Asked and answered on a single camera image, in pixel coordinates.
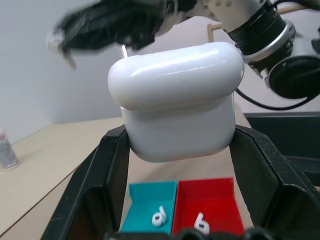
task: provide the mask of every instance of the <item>white wall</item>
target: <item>white wall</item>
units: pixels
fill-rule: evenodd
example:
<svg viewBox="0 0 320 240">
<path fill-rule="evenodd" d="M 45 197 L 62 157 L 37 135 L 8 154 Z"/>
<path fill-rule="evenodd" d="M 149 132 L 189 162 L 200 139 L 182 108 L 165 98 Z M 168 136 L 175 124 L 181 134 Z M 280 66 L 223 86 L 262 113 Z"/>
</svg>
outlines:
<svg viewBox="0 0 320 240">
<path fill-rule="evenodd" d="M 77 70 L 46 49 L 46 35 L 68 9 L 89 0 L 0 1 L 0 128 L 16 142 L 51 123 L 121 115 L 107 86 L 110 66 L 122 58 L 110 47 L 76 58 Z"/>
<path fill-rule="evenodd" d="M 310 38 L 319 37 L 317 32 L 317 29 L 320 26 L 319 12 L 312 10 L 301 10 L 282 15 L 282 17 L 284 19 L 291 20 L 294 23 L 297 31 L 301 34 Z M 129 51 L 129 55 L 155 53 L 165 50 L 205 44 L 208 42 L 207 25 L 215 23 L 216 22 L 204 17 L 193 17 L 188 21 L 180 23 L 179 25 L 175 25 L 168 33 L 159 36 L 155 43 L 147 46 L 138 53 Z M 233 43 L 228 35 L 222 30 L 214 31 L 214 38 L 214 40 L 217 42 Z M 249 97 L 263 104 L 275 107 L 290 106 L 299 102 L 299 100 L 288 100 L 274 94 L 271 90 L 267 89 L 264 81 L 257 77 L 248 66 L 246 66 L 244 78 L 239 86 L 239 89 L 241 89 Z M 235 101 L 240 104 L 242 111 L 245 113 L 270 112 L 266 109 L 251 104 L 238 94 L 235 94 Z M 306 105 L 294 109 L 293 111 L 320 111 L 320 96 Z"/>
</svg>

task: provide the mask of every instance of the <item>black cable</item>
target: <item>black cable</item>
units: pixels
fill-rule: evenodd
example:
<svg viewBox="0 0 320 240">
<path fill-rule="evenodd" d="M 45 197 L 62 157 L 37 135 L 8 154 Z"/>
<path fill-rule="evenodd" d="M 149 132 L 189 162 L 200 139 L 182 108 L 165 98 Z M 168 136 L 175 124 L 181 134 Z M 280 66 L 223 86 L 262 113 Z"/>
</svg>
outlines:
<svg viewBox="0 0 320 240">
<path fill-rule="evenodd" d="M 313 9 L 320 11 L 320 1 L 319 0 L 278 0 L 276 1 L 273 6 L 278 8 L 277 5 L 282 3 L 297 3 L 300 4 L 308 9 Z"/>
<path fill-rule="evenodd" d="M 320 94 L 317 93 L 316 95 L 314 96 L 309 96 L 307 97 L 305 100 L 303 100 L 302 102 L 299 102 L 295 105 L 292 105 L 292 106 L 284 106 L 284 107 L 275 107 L 275 106 L 268 106 L 268 105 L 264 105 L 260 102 L 257 102 L 255 100 L 253 100 L 252 98 L 248 97 L 247 95 L 245 95 L 242 91 L 239 90 L 239 88 L 237 88 L 235 90 L 235 92 L 237 94 L 239 94 L 241 97 L 243 97 L 245 100 L 247 100 L 248 102 L 260 107 L 260 108 L 263 108 L 263 109 L 268 109 L 268 110 L 273 110 L 273 111 L 285 111 L 285 110 L 291 110 L 291 109 L 295 109 L 295 108 L 298 108 L 298 107 L 301 107 L 302 105 L 305 105 L 306 103 L 310 102 L 312 99 L 314 99 L 316 96 L 318 96 Z"/>
</svg>

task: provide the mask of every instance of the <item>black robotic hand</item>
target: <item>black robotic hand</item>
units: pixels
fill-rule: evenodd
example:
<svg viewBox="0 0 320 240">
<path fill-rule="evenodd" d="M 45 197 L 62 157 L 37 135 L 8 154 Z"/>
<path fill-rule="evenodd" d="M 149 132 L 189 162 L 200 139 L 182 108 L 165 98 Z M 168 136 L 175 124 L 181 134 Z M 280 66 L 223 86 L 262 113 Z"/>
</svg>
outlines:
<svg viewBox="0 0 320 240">
<path fill-rule="evenodd" d="M 170 0 L 103 0 L 67 15 L 54 33 L 62 33 L 60 51 L 100 50 L 112 43 L 139 50 L 155 41 L 164 18 L 175 11 Z"/>
</svg>

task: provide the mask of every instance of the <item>spray can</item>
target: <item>spray can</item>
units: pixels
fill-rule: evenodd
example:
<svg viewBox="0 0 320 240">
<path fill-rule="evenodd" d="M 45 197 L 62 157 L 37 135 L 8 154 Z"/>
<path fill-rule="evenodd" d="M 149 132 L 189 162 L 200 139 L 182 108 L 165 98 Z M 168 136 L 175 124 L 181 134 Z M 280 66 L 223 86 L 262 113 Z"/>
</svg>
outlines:
<svg viewBox="0 0 320 240">
<path fill-rule="evenodd" d="M 6 132 L 0 128 L 0 170 L 7 171 L 19 165 L 17 156 L 9 142 Z"/>
</svg>

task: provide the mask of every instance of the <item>red container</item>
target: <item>red container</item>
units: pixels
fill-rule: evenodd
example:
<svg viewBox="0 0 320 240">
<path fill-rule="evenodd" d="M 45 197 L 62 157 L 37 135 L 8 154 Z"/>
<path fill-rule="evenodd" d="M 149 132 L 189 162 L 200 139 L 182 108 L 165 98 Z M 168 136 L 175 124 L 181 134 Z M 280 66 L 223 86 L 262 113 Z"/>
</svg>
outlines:
<svg viewBox="0 0 320 240">
<path fill-rule="evenodd" d="M 244 233 L 231 177 L 179 181 L 172 234 L 186 227 L 193 228 L 199 213 L 203 213 L 211 233 Z"/>
</svg>

